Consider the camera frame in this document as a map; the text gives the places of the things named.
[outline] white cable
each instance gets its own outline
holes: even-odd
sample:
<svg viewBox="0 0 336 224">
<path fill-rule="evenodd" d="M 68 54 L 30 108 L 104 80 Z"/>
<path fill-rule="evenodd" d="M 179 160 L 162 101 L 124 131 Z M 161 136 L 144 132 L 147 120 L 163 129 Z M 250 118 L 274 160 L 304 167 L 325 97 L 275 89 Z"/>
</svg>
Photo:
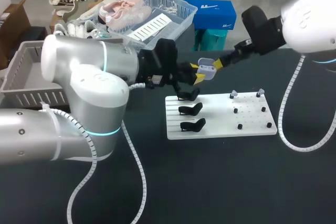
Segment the white cable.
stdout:
<svg viewBox="0 0 336 224">
<path fill-rule="evenodd" d="M 55 114 L 57 115 L 61 115 L 64 118 L 68 119 L 82 134 L 82 136 L 85 138 L 85 140 L 87 141 L 89 147 L 90 147 L 90 151 L 91 151 L 91 155 L 92 155 L 92 164 L 91 164 L 91 168 L 90 171 L 87 173 L 87 175 L 84 177 L 84 179 L 79 183 L 79 185 L 74 189 L 74 191 L 72 192 L 69 202 L 68 202 L 68 207 L 67 207 L 67 220 L 68 220 L 68 224 L 72 224 L 72 216 L 71 216 L 71 210 L 72 210 L 72 205 L 75 201 L 75 197 L 77 195 L 77 193 L 79 192 L 79 190 L 86 184 L 86 182 L 92 177 L 93 173 L 96 170 L 97 167 L 97 151 L 96 148 L 93 144 L 93 141 L 91 139 L 91 137 L 89 136 L 89 134 L 85 131 L 85 129 L 83 128 L 83 126 L 76 120 L 74 119 L 71 115 L 69 115 L 68 113 L 62 111 L 62 110 L 56 110 L 56 109 L 51 109 Z"/>
<path fill-rule="evenodd" d="M 331 126 L 328 130 L 328 132 L 326 133 L 326 135 L 324 136 L 324 138 L 322 138 L 321 141 L 319 141 L 317 144 L 311 146 L 311 147 L 297 147 L 297 146 L 294 146 L 292 145 L 285 137 L 284 135 L 284 132 L 283 132 L 283 129 L 282 129 L 282 118 L 283 118 L 283 112 L 285 110 L 285 106 L 286 106 L 286 102 L 287 102 L 287 99 L 288 99 L 288 95 L 294 85 L 294 82 L 301 70 L 301 67 L 302 67 L 302 64 L 303 64 L 303 61 L 305 60 L 304 59 L 305 56 L 302 55 L 301 58 L 300 58 L 300 61 L 299 61 L 299 64 L 298 66 L 296 67 L 296 70 L 287 86 L 287 89 L 285 91 L 285 95 L 283 96 L 283 99 L 282 99 L 282 102 L 281 102 L 281 106 L 280 106 L 280 111 L 279 111 L 279 118 L 278 118 L 278 127 L 279 127 L 279 135 L 282 139 L 282 141 L 289 147 L 291 148 L 292 150 L 294 151 L 297 151 L 297 152 L 311 152 L 311 151 L 314 151 L 314 150 L 317 150 L 318 148 L 320 148 L 321 146 L 323 146 L 331 137 L 331 135 L 334 133 L 334 130 L 336 128 L 336 113 L 335 113 L 335 116 L 334 116 L 334 119 L 332 120 L 332 123 L 331 123 Z"/>
<path fill-rule="evenodd" d="M 137 88 L 145 88 L 146 85 L 145 83 L 136 83 L 133 84 L 131 86 L 129 86 L 130 90 L 133 89 L 137 89 Z M 85 131 L 85 129 L 83 128 L 83 126 L 75 119 L 73 118 L 71 115 L 69 115 L 68 113 L 62 111 L 62 110 L 56 110 L 56 109 L 51 109 L 55 114 L 61 115 L 63 117 L 65 117 L 66 119 L 68 119 L 82 134 L 82 136 L 85 138 L 85 140 L 87 141 L 89 147 L 90 147 L 90 151 L 91 151 L 91 155 L 92 155 L 92 165 L 90 168 L 90 171 L 87 173 L 87 175 L 85 176 L 85 178 L 79 183 L 79 185 L 74 189 L 74 191 L 72 192 L 69 202 L 68 202 L 68 207 L 67 207 L 67 220 L 68 220 L 68 224 L 73 224 L 72 222 L 72 216 L 71 216 L 71 210 L 72 210 L 72 206 L 73 203 L 75 201 L 75 197 L 77 195 L 77 193 L 79 192 L 79 190 L 86 184 L 86 182 L 92 177 L 93 173 L 96 170 L 97 167 L 97 151 L 96 148 L 93 144 L 93 141 L 91 139 L 91 137 L 89 136 L 89 134 Z M 124 121 L 121 122 L 121 128 L 124 132 L 125 138 L 127 140 L 127 143 L 131 149 L 131 152 L 134 156 L 134 159 L 136 161 L 136 164 L 138 165 L 140 174 L 141 174 L 141 180 L 142 180 L 142 200 L 141 200 L 141 205 L 139 208 L 138 213 L 136 214 L 136 216 L 134 217 L 133 221 L 131 222 L 131 224 L 136 224 L 137 221 L 140 219 L 143 209 L 145 207 L 146 204 L 146 198 L 147 198 L 147 182 L 146 182 L 146 177 L 145 177 L 145 173 L 144 170 L 142 168 L 142 164 L 140 162 L 140 159 L 138 157 L 138 154 L 136 153 L 136 150 L 133 146 L 133 143 L 131 141 L 131 138 L 127 132 L 126 126 Z"/>
<path fill-rule="evenodd" d="M 42 104 L 42 110 L 41 111 L 45 111 L 47 112 L 51 119 L 53 120 L 52 122 L 54 123 L 55 126 L 55 131 L 57 134 L 57 144 L 56 144 L 56 150 L 55 150 L 55 154 L 53 156 L 53 158 L 51 159 L 51 161 L 55 161 L 58 159 L 59 154 L 61 153 L 61 147 L 62 147 L 62 141 L 60 138 L 60 126 L 59 126 L 59 122 L 57 120 L 57 117 L 55 116 L 54 112 L 51 110 L 49 104 L 45 103 L 45 102 L 41 102 Z"/>
<path fill-rule="evenodd" d="M 133 85 L 129 86 L 129 89 L 132 90 L 132 89 L 145 88 L 145 87 L 146 87 L 145 83 L 136 83 L 136 84 L 133 84 Z M 126 129 L 124 121 L 121 122 L 121 128 L 122 128 L 122 131 L 124 132 L 124 135 L 126 137 L 127 143 L 128 143 L 128 145 L 129 145 L 129 147 L 130 147 L 130 149 L 132 151 L 132 154 L 133 154 L 134 158 L 135 158 L 136 164 L 138 165 L 138 168 L 139 168 L 139 171 L 140 171 L 140 174 L 141 174 L 141 180 L 142 180 L 142 200 L 141 200 L 141 205 L 140 205 L 138 213 L 136 214 L 135 218 L 131 222 L 131 224 L 136 224 L 137 221 L 140 219 L 140 217 L 142 215 L 142 212 L 143 212 L 143 209 L 144 209 L 145 204 L 146 204 L 147 182 L 146 182 L 145 172 L 143 171 L 140 159 L 139 159 L 139 157 L 138 157 L 138 155 L 136 153 L 136 150 L 135 150 L 135 148 L 134 148 L 134 146 L 132 144 L 131 138 L 130 138 L 128 132 L 127 132 L 127 129 Z"/>
</svg>

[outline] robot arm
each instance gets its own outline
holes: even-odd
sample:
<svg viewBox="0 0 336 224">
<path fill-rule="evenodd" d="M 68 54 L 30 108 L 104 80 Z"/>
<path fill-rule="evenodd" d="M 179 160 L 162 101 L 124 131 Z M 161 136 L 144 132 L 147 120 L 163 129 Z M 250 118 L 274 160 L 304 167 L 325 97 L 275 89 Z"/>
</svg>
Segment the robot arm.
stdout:
<svg viewBox="0 0 336 224">
<path fill-rule="evenodd" d="M 221 56 L 217 70 L 249 58 L 252 53 L 265 55 L 287 44 L 301 54 L 336 50 L 336 0 L 292 0 L 281 9 L 281 16 L 268 19 L 258 6 L 252 6 L 242 14 L 242 20 L 250 35 L 235 46 L 230 55 Z"/>
<path fill-rule="evenodd" d="M 335 0 L 293 0 L 282 8 L 281 16 L 272 19 L 267 19 L 259 7 L 251 7 L 242 14 L 250 39 L 237 44 L 231 54 L 221 56 L 214 67 L 219 70 L 252 53 L 264 55 L 286 43 L 302 54 L 334 52 L 336 6 L 332 3 Z M 180 98 L 193 100 L 199 90 L 181 92 L 178 83 L 194 85 L 205 79 L 204 74 L 197 73 L 196 65 L 177 63 L 174 42 L 164 39 L 157 42 L 154 50 L 137 53 L 119 40 L 111 44 L 49 35 L 43 46 L 41 67 L 46 80 L 63 87 L 73 116 L 92 136 L 100 159 L 113 151 L 128 100 L 128 85 L 142 82 L 154 88 L 168 84 Z M 0 163 L 55 158 L 90 160 L 81 134 L 60 116 L 59 131 L 48 113 L 1 110 L 0 121 L 6 121 L 0 124 L 4 133 Z M 62 146 L 58 152 L 59 139 Z"/>
</svg>

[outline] cardboard box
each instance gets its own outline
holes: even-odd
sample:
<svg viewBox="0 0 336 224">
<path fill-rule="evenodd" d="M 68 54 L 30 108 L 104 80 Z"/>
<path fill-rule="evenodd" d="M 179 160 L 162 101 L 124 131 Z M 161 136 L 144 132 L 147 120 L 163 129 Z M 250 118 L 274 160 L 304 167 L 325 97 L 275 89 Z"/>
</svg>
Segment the cardboard box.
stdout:
<svg viewBox="0 0 336 224">
<path fill-rule="evenodd" d="M 195 29 L 233 30 L 237 14 L 231 1 L 185 0 L 198 8 L 193 23 Z"/>
<path fill-rule="evenodd" d="M 20 35 L 30 27 L 23 4 L 11 4 L 4 13 L 9 13 L 0 28 L 0 70 L 8 67 L 8 55 L 10 50 L 16 46 Z"/>
</svg>

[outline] blue shoe box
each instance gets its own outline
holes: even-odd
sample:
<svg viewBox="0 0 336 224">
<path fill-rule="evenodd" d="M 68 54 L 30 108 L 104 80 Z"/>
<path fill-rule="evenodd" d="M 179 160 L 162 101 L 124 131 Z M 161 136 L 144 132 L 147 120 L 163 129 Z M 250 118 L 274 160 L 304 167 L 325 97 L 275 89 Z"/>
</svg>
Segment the blue shoe box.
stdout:
<svg viewBox="0 0 336 224">
<path fill-rule="evenodd" d="M 237 14 L 231 1 L 185 0 L 198 8 L 193 23 L 195 29 L 233 30 Z"/>
</svg>

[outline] pink sneaker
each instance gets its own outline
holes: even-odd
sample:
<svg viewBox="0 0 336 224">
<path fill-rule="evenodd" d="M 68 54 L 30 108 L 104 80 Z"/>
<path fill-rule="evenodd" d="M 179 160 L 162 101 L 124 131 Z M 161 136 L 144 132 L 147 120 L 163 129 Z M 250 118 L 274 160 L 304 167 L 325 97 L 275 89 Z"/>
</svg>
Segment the pink sneaker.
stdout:
<svg viewBox="0 0 336 224">
<path fill-rule="evenodd" d="M 149 6 L 135 8 L 132 10 L 120 8 L 115 15 L 107 15 L 106 25 L 112 30 L 122 29 L 145 21 L 152 13 L 152 8 Z"/>
<path fill-rule="evenodd" d="M 106 22 L 107 15 L 111 17 L 114 17 L 116 15 L 117 17 L 119 17 L 120 16 L 120 14 L 118 14 L 119 11 L 130 9 L 131 7 L 133 7 L 134 5 L 138 3 L 139 5 L 140 3 L 143 4 L 143 0 L 117 0 L 115 2 L 102 6 L 99 9 L 99 17 L 104 22 Z"/>
</svg>

